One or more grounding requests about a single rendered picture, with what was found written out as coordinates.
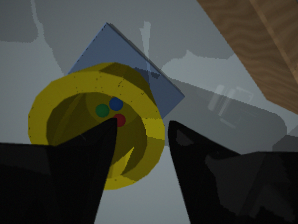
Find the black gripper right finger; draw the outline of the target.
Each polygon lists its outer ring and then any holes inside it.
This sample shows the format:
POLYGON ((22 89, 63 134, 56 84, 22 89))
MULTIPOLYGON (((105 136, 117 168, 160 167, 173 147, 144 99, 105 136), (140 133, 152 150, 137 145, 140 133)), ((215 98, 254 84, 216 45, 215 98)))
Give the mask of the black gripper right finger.
POLYGON ((266 184, 298 182, 298 152, 241 155, 172 120, 168 140, 191 224, 245 224, 266 184))

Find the brown wooden block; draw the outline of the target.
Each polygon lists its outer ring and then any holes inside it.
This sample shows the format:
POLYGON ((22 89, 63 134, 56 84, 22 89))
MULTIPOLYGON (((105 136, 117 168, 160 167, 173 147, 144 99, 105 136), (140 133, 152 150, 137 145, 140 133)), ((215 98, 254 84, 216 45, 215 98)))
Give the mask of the brown wooden block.
POLYGON ((196 0, 264 97, 298 115, 297 0, 196 0))

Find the blue marble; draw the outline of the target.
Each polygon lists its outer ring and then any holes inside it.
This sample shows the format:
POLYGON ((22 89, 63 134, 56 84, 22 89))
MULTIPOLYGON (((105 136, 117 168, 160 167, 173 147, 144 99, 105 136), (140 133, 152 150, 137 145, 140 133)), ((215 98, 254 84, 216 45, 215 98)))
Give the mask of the blue marble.
POLYGON ((109 101, 109 106, 112 110, 119 111, 123 107, 123 101, 117 97, 114 97, 109 101))

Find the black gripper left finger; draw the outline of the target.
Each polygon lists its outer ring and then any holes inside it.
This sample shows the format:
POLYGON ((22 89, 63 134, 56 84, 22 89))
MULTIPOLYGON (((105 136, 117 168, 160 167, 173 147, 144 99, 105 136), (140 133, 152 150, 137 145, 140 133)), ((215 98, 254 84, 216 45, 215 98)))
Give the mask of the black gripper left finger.
POLYGON ((116 137, 109 118, 56 146, 0 142, 0 196, 42 201, 49 224, 94 224, 116 137))

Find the red marble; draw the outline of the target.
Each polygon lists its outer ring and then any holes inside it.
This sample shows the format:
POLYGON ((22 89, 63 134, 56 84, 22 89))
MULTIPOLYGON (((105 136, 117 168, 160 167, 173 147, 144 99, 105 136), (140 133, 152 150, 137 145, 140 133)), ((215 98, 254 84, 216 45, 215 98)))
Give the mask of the red marble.
POLYGON ((122 114, 116 114, 113 118, 117 118, 117 127, 122 127, 126 122, 125 116, 122 114))

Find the green marble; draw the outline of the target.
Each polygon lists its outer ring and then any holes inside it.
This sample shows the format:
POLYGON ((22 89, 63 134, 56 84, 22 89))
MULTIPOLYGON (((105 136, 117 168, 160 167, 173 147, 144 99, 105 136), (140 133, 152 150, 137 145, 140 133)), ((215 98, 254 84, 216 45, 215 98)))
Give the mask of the green marble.
POLYGON ((109 114, 109 107, 106 104, 99 104, 95 109, 95 113, 99 117, 106 117, 109 114))

